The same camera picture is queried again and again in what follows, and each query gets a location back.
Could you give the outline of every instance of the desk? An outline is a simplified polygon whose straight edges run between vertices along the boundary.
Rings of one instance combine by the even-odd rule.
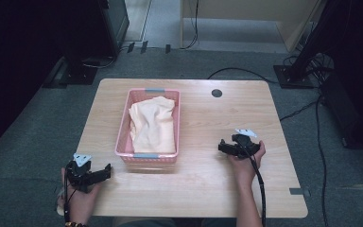
[[[275,21],[288,51],[294,50],[305,26],[316,15],[321,0],[181,0],[181,47],[183,19],[198,18]]]
[[[115,143],[130,88],[181,91],[180,153],[163,170],[127,166],[115,156]],[[213,97],[219,89],[221,97]],[[231,143],[234,129],[250,128],[265,142],[261,173],[267,217],[303,218],[307,208],[268,85],[263,81],[184,79],[103,79],[96,92],[78,153],[91,154],[92,171],[112,164],[112,177],[97,198],[96,216],[235,217],[238,195],[229,161],[217,150]],[[261,196],[252,185],[257,208]]]

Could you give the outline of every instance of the white cloth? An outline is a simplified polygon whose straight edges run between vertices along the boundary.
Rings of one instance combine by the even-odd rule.
[[[133,103],[129,109],[134,153],[175,153],[175,101],[163,96]]]

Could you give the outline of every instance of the pink basket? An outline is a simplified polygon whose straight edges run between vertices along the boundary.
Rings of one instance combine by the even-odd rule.
[[[129,108],[133,103],[152,99],[155,96],[163,96],[175,100],[173,109],[173,129],[175,136],[175,153],[134,153],[130,136],[130,114]],[[179,154],[179,128],[180,128],[180,104],[181,94],[178,90],[163,88],[134,88],[129,90],[128,99],[123,111],[122,122],[117,136],[115,154],[120,156],[125,163],[175,163]]]

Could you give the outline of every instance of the carpeted floor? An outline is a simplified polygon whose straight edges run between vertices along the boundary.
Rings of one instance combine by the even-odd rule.
[[[99,82],[106,78],[208,79],[219,69],[239,67],[277,81],[272,65],[285,54],[148,49],[122,52],[99,69],[93,85],[40,89],[0,139],[0,226],[62,226],[54,211],[60,170],[78,147]],[[212,79],[260,79],[226,70]],[[317,100],[317,89],[283,90],[269,84],[278,115],[292,114]],[[363,226],[363,150],[344,148],[328,108],[319,105],[320,142],[327,165],[325,208],[330,226]],[[269,218],[268,226],[324,226],[321,208],[323,165],[317,141],[315,106],[282,121],[301,186],[308,189],[306,218]],[[186,226],[194,220],[179,220]],[[91,226],[111,226],[112,218],[92,217]]]

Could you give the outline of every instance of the person's right hand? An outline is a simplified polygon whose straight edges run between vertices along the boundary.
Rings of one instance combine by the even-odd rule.
[[[266,153],[264,142],[260,141],[259,145],[259,150],[251,156],[256,161],[258,168],[261,165],[262,156]],[[255,177],[255,170],[252,167],[250,159],[239,159],[232,155],[228,155],[228,158],[233,165],[233,172],[238,186],[251,189],[252,181]]]

